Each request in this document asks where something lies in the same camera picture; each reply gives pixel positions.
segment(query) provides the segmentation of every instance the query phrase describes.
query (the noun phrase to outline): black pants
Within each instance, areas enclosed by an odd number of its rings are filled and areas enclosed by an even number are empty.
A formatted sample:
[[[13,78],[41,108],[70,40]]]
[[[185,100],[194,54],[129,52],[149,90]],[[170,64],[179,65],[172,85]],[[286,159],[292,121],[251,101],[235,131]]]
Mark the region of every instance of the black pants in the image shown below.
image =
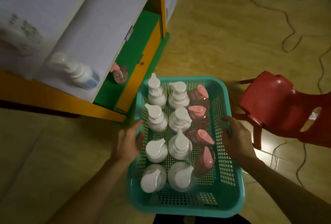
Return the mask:
[[[183,215],[157,214],[153,224],[159,223],[184,223]],[[211,218],[211,217],[196,217],[195,224],[250,224],[248,220],[236,214],[230,218]]]

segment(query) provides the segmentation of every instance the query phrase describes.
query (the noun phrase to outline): basket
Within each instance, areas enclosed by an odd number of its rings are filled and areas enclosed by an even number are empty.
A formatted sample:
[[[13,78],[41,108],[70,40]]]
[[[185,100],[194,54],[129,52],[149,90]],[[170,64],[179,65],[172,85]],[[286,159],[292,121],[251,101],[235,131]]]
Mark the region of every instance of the basket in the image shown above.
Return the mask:
[[[148,112],[144,107],[149,103],[148,80],[145,80],[139,87],[137,93],[135,120],[143,119],[145,123],[137,131],[145,131],[144,145],[140,155],[131,163],[127,176],[127,191],[131,203],[141,212],[158,214],[178,214],[205,217],[228,218],[237,214],[245,201],[245,191],[242,179],[241,168],[226,154],[222,144],[221,127],[228,127],[228,123],[220,120],[222,115],[231,116],[228,92],[224,83],[220,80],[209,77],[159,77],[163,89],[171,92],[169,82],[183,81],[187,90],[197,88],[199,84],[204,85],[209,94],[210,100],[210,129],[215,145],[215,168],[207,175],[197,177],[196,185],[188,192],[180,193],[171,188],[167,182],[163,189],[151,194],[145,193],[140,187],[145,168],[152,163],[146,158],[145,147],[147,142],[153,138],[164,138],[168,144],[174,135],[168,128],[163,134],[153,134],[148,128]],[[165,113],[170,116],[169,108]],[[202,149],[193,146],[192,155],[185,161],[194,166],[194,159]],[[173,163],[177,162],[170,154],[160,163],[167,172]]]

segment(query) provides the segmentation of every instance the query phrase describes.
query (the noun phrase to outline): red plastic chair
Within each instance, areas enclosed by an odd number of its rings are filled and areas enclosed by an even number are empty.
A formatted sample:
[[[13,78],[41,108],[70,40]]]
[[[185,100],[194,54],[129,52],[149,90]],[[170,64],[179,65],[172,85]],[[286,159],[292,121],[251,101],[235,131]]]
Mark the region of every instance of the red plastic chair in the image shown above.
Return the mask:
[[[246,114],[233,113],[238,120],[253,125],[254,147],[261,150],[261,132],[265,129],[285,138],[331,147],[331,92],[311,95],[294,90],[282,75],[264,71],[256,79],[240,81],[250,86],[244,92],[239,107]],[[304,132],[300,130],[312,111],[321,107],[317,119]]]

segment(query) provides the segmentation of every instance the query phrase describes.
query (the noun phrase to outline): person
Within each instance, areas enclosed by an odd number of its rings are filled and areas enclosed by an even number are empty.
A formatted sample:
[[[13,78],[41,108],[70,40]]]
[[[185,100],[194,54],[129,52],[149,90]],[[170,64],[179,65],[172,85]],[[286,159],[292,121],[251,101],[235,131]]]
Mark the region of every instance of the person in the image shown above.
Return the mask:
[[[222,142],[225,151],[267,191],[291,223],[331,223],[330,204],[265,165],[255,155],[250,131],[232,117],[226,116],[222,119],[229,122],[233,132],[230,136],[228,131],[223,129]],[[136,132],[142,123],[142,120],[138,120],[128,129],[119,131],[118,141],[110,158],[95,176],[54,213],[47,224],[98,222],[116,181],[134,161],[143,146],[143,132],[136,138]],[[239,215],[217,220],[217,223],[249,223]]]

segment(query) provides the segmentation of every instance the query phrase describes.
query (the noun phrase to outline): floor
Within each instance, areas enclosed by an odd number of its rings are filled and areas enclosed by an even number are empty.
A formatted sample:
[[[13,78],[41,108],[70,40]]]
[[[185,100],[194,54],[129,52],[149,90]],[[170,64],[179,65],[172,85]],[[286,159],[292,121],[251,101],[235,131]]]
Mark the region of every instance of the floor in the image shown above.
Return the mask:
[[[256,0],[284,9],[297,33],[285,42],[291,49],[300,35],[331,33],[330,0]],[[158,76],[210,75],[225,82],[231,107],[246,86],[237,80],[264,70],[282,74],[305,93],[318,94],[318,57],[331,45],[331,36],[304,37],[291,53],[281,42],[291,30],[284,15],[257,8],[248,0],[179,0],[168,31],[170,39],[156,67]],[[331,90],[331,53],[322,59],[323,92]],[[0,110],[0,222],[43,223],[109,157],[119,126],[81,117]],[[287,142],[275,151],[279,144]],[[331,149],[307,145],[307,161],[299,172],[304,187],[331,203]],[[294,139],[263,132],[257,155],[282,175],[298,183],[296,170],[304,159],[303,145]],[[250,222],[289,223],[250,175],[244,173],[246,202],[241,214]],[[152,223],[125,199],[118,183],[100,223]]]

